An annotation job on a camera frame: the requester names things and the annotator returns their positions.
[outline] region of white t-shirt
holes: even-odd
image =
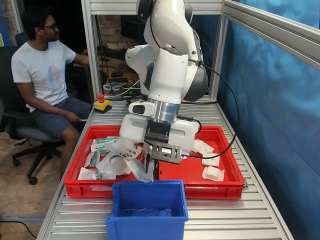
[[[49,42],[48,49],[38,51],[27,42],[12,56],[11,68],[15,83],[32,83],[35,96],[56,105],[68,97],[65,81],[66,64],[76,53],[59,40]],[[26,105],[30,112],[34,107]]]

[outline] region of black chair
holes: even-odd
[[[21,47],[23,44],[29,41],[28,35],[23,31],[15,35],[15,41],[18,47]]]
[[[29,183],[35,185],[38,179],[32,176],[32,174],[41,160],[44,156],[50,160],[53,155],[60,158],[61,152],[56,148],[65,143],[42,131],[30,118],[29,110],[26,108],[26,102],[14,83],[11,72],[11,58],[18,48],[19,47],[16,46],[0,47],[0,118],[4,117],[8,119],[5,132],[9,134],[11,139],[26,139],[16,145],[22,145],[28,140],[41,142],[41,145],[12,155],[13,165],[17,167],[21,164],[17,158],[38,153],[27,173]]]

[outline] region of man's hand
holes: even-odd
[[[74,114],[74,113],[71,112],[71,111],[65,111],[65,113],[63,114],[63,116],[64,116],[70,123],[73,123],[73,124],[81,124],[81,123],[82,123],[81,119],[80,119],[76,114]]]

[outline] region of slotted aluminum table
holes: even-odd
[[[112,110],[106,114],[91,112],[72,158],[89,126],[120,125],[127,113],[125,101],[113,101]],[[234,131],[218,104],[182,104],[180,113],[195,117],[203,125],[222,127],[231,141]],[[187,200],[189,221],[185,223],[183,239],[293,240],[238,138],[232,152],[248,188],[243,190],[240,200]],[[61,181],[37,240],[107,240],[105,218],[111,209],[112,199],[69,198]]]

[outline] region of floor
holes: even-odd
[[[0,133],[0,218],[3,215],[44,215],[47,213],[59,185],[60,159],[45,158],[34,173],[38,178],[36,185],[30,185],[27,172],[36,154],[20,157],[21,165],[14,167],[12,155],[30,148],[28,142],[14,146],[20,141],[12,140],[5,132]],[[32,146],[40,144],[31,141]],[[42,223],[25,222],[34,235],[38,235]],[[20,223],[0,223],[1,240],[33,240],[25,226]]]

